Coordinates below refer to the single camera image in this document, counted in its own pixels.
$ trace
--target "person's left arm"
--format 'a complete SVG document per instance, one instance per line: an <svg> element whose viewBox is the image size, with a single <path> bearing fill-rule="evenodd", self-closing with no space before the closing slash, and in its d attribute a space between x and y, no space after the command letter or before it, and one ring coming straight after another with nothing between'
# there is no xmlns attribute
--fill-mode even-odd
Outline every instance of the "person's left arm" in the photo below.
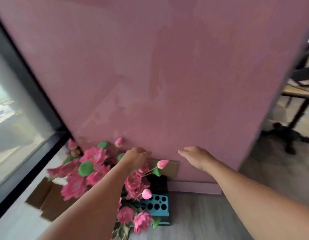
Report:
<svg viewBox="0 0 309 240"><path fill-rule="evenodd" d="M38 240L109 240L124 181L150 155L151 152L141 147L128 150L120 162L60 215Z"/></svg>

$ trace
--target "baseboard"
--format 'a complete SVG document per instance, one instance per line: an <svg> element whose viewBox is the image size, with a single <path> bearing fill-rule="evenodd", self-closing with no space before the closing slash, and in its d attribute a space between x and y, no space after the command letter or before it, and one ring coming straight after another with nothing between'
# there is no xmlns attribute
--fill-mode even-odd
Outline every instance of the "baseboard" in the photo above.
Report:
<svg viewBox="0 0 309 240"><path fill-rule="evenodd" d="M168 181L168 191L192 192L202 194L220 195L222 190L217 183L191 182L191 181Z"/></svg>

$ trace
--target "flower bouquet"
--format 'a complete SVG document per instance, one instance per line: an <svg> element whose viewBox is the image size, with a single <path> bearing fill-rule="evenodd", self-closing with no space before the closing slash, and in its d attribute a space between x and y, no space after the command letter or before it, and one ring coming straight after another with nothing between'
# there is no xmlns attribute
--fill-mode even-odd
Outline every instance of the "flower bouquet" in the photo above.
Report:
<svg viewBox="0 0 309 240"><path fill-rule="evenodd" d="M49 180L66 179L67 184L61 190L65 201L71 198L80 198L122 159L125 154L120 153L122 144L123 137L120 137L114 143L115 153L107 149L108 142L106 141L82 153L78 144L69 139L68 148L71 153L67 154L62 165L48 169ZM168 162L169 160L158 161L157 166L150 169L146 161L137 172L130 174L124 181L118 202L117 219L112 232L113 239L128 239L132 229L135 233L140 234L142 231L146 231L151 223L154 229L159 225L160 217L152 217L140 207L139 202L152 197L147 176L150 174L161 176L160 169L163 169Z"/></svg>

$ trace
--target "person's left hand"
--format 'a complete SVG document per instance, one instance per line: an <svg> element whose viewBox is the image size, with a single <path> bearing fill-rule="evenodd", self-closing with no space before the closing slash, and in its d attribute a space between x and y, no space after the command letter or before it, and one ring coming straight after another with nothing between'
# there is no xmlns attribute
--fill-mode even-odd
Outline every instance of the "person's left hand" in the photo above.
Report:
<svg viewBox="0 0 309 240"><path fill-rule="evenodd" d="M147 158L151 156L152 152L147 152L142 147L134 147L131 150L127 150L126 154L118 162L118 165L122 165L128 170L128 174L134 173L144 165Z"/></svg>

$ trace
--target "pink wall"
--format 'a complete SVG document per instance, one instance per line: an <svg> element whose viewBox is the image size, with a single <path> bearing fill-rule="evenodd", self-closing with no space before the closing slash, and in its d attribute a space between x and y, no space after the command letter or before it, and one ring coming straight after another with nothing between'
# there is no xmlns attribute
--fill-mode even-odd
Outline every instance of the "pink wall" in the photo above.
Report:
<svg viewBox="0 0 309 240"><path fill-rule="evenodd" d="M180 160L178 180L213 182L177 149L239 166L309 0L0 0L0 17L84 149L123 135Z"/></svg>

